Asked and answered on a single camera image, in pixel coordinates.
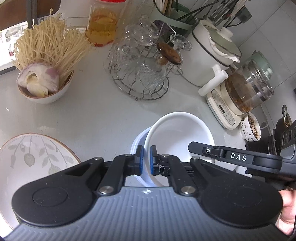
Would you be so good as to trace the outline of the person right hand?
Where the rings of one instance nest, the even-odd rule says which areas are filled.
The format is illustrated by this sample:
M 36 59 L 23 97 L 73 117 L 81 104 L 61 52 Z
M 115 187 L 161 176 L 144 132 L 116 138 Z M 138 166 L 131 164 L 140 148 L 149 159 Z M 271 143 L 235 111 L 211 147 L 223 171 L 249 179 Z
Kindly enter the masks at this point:
M 276 226 L 286 235 L 291 235 L 295 224 L 295 190 L 290 188 L 279 193 L 283 200 L 283 208 Z

